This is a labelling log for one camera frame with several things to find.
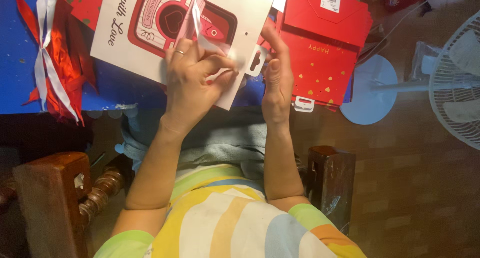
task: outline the blue towel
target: blue towel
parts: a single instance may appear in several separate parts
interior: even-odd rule
[[[134,160],[137,172],[158,130],[164,110],[139,110],[122,122],[123,152]],[[246,178],[261,182],[267,126],[260,106],[212,109],[185,137],[179,165],[230,163],[242,168]]]

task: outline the fan pole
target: fan pole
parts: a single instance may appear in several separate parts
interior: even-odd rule
[[[402,82],[397,84],[376,85],[370,88],[372,93],[428,91],[429,81]]]

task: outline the barcode sticker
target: barcode sticker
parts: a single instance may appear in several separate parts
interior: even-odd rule
[[[340,0],[321,0],[320,6],[335,13],[340,12]]]

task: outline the striped shirt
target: striped shirt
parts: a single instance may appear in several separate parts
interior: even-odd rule
[[[139,230],[110,238],[104,257],[365,257],[312,205],[284,212],[231,165],[195,169],[175,181],[165,224],[154,238]]]

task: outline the red ribbon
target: red ribbon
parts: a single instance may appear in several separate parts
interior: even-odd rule
[[[27,27],[33,34],[33,37],[39,43],[38,22],[32,10],[25,0],[16,0],[18,11],[24,19]],[[57,71],[60,82],[67,92],[70,99],[70,105],[77,113],[83,126],[82,118],[82,85],[87,81],[98,93],[96,89],[96,78],[93,71],[93,60],[87,52],[83,42],[83,36],[78,26],[78,20],[70,15],[71,6],[63,1],[57,0],[55,6],[55,16],[51,32],[51,42],[46,50],[52,58],[53,65]],[[58,121],[65,121],[64,118],[75,118],[68,109],[58,100],[53,91],[50,80],[46,78],[46,106]],[[26,105],[40,98],[39,90],[33,89],[29,99],[22,105]]]

